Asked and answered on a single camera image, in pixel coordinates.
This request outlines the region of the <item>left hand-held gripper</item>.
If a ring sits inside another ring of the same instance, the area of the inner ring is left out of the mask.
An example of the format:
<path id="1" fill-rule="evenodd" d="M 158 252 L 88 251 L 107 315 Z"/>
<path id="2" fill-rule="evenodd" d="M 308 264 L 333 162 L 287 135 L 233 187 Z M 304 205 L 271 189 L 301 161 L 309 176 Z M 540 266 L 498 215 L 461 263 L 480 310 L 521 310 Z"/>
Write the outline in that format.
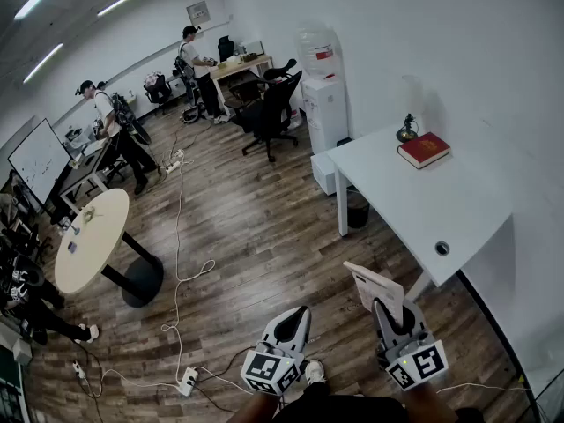
<path id="1" fill-rule="evenodd" d="M 241 378 L 253 391 L 281 397 L 305 371 L 304 348 L 311 325 L 309 308 L 293 308 L 272 319 L 246 354 Z"/>

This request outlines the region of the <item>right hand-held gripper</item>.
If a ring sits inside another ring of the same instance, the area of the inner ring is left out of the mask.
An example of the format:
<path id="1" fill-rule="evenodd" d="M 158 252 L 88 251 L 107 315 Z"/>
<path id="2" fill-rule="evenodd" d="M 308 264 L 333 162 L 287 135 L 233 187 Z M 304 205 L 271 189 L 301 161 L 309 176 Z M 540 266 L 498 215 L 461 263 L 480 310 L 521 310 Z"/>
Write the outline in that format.
<path id="1" fill-rule="evenodd" d="M 373 300 L 372 313 L 376 333 L 384 347 L 388 366 L 384 369 L 402 391 L 411 390 L 449 369 L 441 340 L 427 343 L 414 339 L 404 346 L 397 345 L 397 322 L 379 298 Z M 409 338 L 427 338 L 428 329 L 423 312 L 412 301 L 403 302 L 403 335 Z"/>

